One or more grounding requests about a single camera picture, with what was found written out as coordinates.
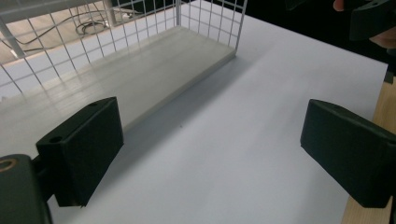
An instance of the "metal wire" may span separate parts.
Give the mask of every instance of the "metal wire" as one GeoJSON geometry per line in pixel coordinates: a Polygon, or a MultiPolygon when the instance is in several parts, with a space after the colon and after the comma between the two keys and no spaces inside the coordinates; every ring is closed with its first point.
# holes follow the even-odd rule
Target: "metal wire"
{"type": "MultiPolygon", "coordinates": [[[[18,45],[23,46],[26,53],[26,56],[15,59],[16,62],[12,64],[12,69],[10,69],[10,60],[2,61],[2,59],[0,59],[0,71],[3,71],[0,73],[0,76],[3,76],[0,77],[0,80],[2,80],[0,83],[0,97],[5,96],[2,93],[2,89],[9,88],[11,84],[15,87],[15,89],[13,89],[15,92],[12,94],[23,93],[27,91],[25,87],[26,81],[24,80],[26,78],[34,77],[38,85],[42,85],[44,79],[42,79],[43,77],[40,74],[47,74],[50,69],[53,71],[54,77],[61,77],[64,73],[64,68],[67,66],[70,67],[67,69],[77,70],[82,65],[92,63],[97,58],[106,57],[108,53],[131,47],[135,41],[140,43],[149,36],[159,34],[163,30],[168,30],[178,25],[186,26],[186,28],[194,30],[200,35],[214,38],[218,42],[222,42],[231,48],[237,49],[248,0],[232,0],[232,2],[227,0],[210,0],[205,1],[205,6],[203,3],[204,0],[172,0],[170,4],[167,4],[168,1],[166,0],[130,0],[125,3],[117,0],[117,4],[114,6],[110,6],[108,2],[104,2],[109,0],[98,0],[98,2],[100,1],[102,2],[96,5],[92,0],[84,0],[83,2],[85,5],[77,7],[72,0],[59,1],[65,3],[67,8],[64,10],[67,11],[70,16],[64,21],[57,22],[59,20],[55,19],[57,19],[56,13],[58,12],[51,11],[49,5],[45,4],[46,1],[41,0],[41,7],[45,7],[43,9],[47,11],[47,15],[49,16],[49,24],[40,25],[39,28],[36,28],[32,18],[25,15],[24,21],[30,26],[31,31],[24,30],[17,34],[12,34],[11,36],[0,35],[0,49],[13,48],[8,44],[9,41],[13,39],[16,40],[18,45]],[[150,2],[152,2],[153,9],[149,6],[150,2]],[[143,6],[141,14],[137,13],[135,10],[137,4],[143,6]],[[81,8],[78,9],[78,7],[85,7],[85,11],[81,11],[81,8]],[[132,10],[132,12],[129,13],[128,19],[123,17],[123,10],[132,10]],[[111,13],[114,14],[114,12],[119,12],[120,18],[114,21],[116,24],[113,26],[110,24],[113,19],[109,16],[111,16],[111,13]],[[92,28],[93,32],[92,34],[84,34],[82,32],[82,35],[76,37],[76,39],[66,40],[61,30],[65,29],[63,27],[70,26],[67,25],[68,23],[76,30],[82,28],[85,31],[87,28],[92,28]],[[104,25],[105,29],[99,29],[98,24],[104,25]],[[237,26],[239,26],[239,30],[236,34],[233,30],[235,30],[237,26]],[[53,38],[59,40],[58,46],[44,45],[43,37],[51,30],[56,32],[56,36],[53,38]],[[26,40],[27,36],[32,35],[34,36],[33,39],[26,40]],[[72,44],[78,44],[80,50],[71,50],[70,45],[72,44]],[[42,52],[40,54],[42,56],[40,57],[45,57],[45,61],[48,61],[48,63],[43,63],[44,66],[40,65],[37,67],[36,63],[32,61],[33,58],[30,56],[34,54],[33,51],[42,52]],[[14,66],[19,63],[23,63],[26,69],[23,70],[23,73],[15,74],[14,66]]],[[[22,14],[22,1],[16,0],[16,2],[19,8],[14,8],[12,10],[14,10],[14,13],[22,14]]],[[[0,20],[10,14],[12,13],[9,11],[2,11],[0,8],[0,20]]]]}

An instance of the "white table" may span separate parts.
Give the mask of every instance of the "white table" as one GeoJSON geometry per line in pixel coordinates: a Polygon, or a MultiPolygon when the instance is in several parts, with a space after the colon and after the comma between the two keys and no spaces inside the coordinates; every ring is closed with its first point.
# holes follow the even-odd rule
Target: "white table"
{"type": "Polygon", "coordinates": [[[300,147],[308,100],[371,119],[387,66],[245,18],[236,58],[125,133],[59,223],[340,223],[347,193],[300,147]]]}

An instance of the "white wire rack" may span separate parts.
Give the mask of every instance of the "white wire rack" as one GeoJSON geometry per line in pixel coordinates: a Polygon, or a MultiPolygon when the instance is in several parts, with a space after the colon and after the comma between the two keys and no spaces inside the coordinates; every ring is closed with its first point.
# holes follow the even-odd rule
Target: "white wire rack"
{"type": "Polygon", "coordinates": [[[237,49],[247,1],[203,2],[6,1],[0,8],[0,95],[23,93],[175,26],[237,49]]]}
{"type": "Polygon", "coordinates": [[[6,1],[0,46],[10,57],[0,62],[0,156],[35,156],[38,139],[107,97],[117,97],[127,131],[235,56],[246,6],[6,1]]]}

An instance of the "screw hole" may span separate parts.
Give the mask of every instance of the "screw hole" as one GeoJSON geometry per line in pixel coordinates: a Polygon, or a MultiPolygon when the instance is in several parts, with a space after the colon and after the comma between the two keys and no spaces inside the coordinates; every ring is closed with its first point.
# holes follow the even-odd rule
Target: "screw hole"
{"type": "Polygon", "coordinates": [[[17,164],[16,159],[7,159],[7,160],[0,161],[0,172],[9,170],[12,167],[14,167],[16,164],[17,164]]]}
{"type": "Polygon", "coordinates": [[[56,137],[51,138],[49,141],[50,141],[51,143],[58,143],[58,142],[60,142],[61,140],[62,140],[62,137],[61,137],[61,136],[56,136],[56,137]]]}

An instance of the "black device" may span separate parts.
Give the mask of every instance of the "black device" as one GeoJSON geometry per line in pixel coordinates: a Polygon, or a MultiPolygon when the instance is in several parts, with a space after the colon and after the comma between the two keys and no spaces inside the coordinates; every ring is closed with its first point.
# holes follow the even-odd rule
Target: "black device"
{"type": "Polygon", "coordinates": [[[0,158],[0,223],[51,223],[47,200],[85,206],[123,145],[117,98],[91,103],[37,143],[39,155],[0,158]]]}
{"type": "Polygon", "coordinates": [[[301,146],[363,207],[383,208],[396,195],[396,135],[371,121],[310,100],[301,146]]]}

